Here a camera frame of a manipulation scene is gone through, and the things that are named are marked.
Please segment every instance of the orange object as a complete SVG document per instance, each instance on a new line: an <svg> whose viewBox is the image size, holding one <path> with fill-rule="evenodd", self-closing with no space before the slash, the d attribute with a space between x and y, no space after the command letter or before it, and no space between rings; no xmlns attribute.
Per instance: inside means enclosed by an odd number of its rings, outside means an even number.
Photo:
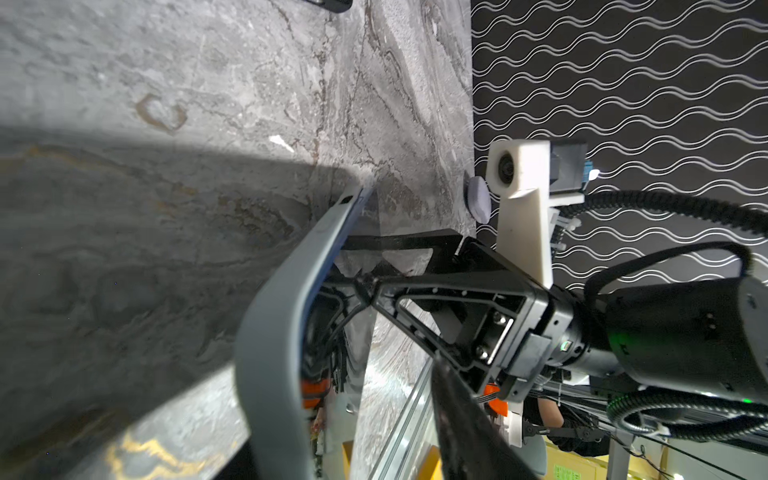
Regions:
<svg viewBox="0 0 768 480"><path fill-rule="evenodd" d="M322 379L317 383L301 381L301 396L304 398L304 408L314 409L320 400L331 390L331 379Z"/></svg>
<svg viewBox="0 0 768 480"><path fill-rule="evenodd" d="M491 393L496 393L500 388L498 388L496 385L493 385L489 383L485 386L485 391L483 392L483 395L489 395ZM491 407L491 410L498 413L502 417L506 417L507 414L509 414L509 405L507 405L507 402L504 400L494 399L488 402L488 406Z"/></svg>

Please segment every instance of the person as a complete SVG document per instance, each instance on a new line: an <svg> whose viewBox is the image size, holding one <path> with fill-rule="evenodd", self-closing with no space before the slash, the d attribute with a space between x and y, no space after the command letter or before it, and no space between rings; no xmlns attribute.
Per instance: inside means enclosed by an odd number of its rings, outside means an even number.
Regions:
<svg viewBox="0 0 768 480"><path fill-rule="evenodd" d="M523 418L535 425L541 425L550 428L574 429L578 426L587 424L585 417L590 417L589 422L595 424L591 415L583 412L581 414L574 412L570 407L558 404L550 399L539 399L529 396L523 402ZM563 452L575 452L582 457L599 457L608 455L608 449L611 445L611 435L605 433L603 439L599 442L584 442L580 439L569 439L566 437L548 437Z"/></svg>

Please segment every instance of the person's arm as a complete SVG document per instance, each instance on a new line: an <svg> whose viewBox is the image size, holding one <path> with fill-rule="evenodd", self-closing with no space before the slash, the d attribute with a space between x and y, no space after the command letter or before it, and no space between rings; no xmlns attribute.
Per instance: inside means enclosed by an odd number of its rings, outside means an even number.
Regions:
<svg viewBox="0 0 768 480"><path fill-rule="evenodd" d="M559 429L565 423L558 404L550 399L538 399L538 412L545 427Z"/></svg>

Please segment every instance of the marble surface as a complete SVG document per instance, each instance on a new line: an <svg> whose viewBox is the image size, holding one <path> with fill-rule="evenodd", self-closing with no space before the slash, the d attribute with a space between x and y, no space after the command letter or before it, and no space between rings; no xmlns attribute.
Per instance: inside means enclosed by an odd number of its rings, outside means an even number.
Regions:
<svg viewBox="0 0 768 480"><path fill-rule="evenodd" d="M472 232L468 0L8 0L0 22L9 478L220 372L348 179L376 179L384 234ZM183 438L164 448L198 465Z"/></svg>

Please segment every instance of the metal post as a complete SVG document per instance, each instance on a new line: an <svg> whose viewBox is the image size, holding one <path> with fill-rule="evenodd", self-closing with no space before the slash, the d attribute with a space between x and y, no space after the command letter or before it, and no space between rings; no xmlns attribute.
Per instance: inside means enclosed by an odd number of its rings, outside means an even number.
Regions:
<svg viewBox="0 0 768 480"><path fill-rule="evenodd" d="M631 433L617 430L615 436L626 446L631 447L632 440L634 440ZM611 439L611 447L608 449L607 480L627 480L629 457L629 452L624 450L624 447L619 445L616 440Z"/></svg>

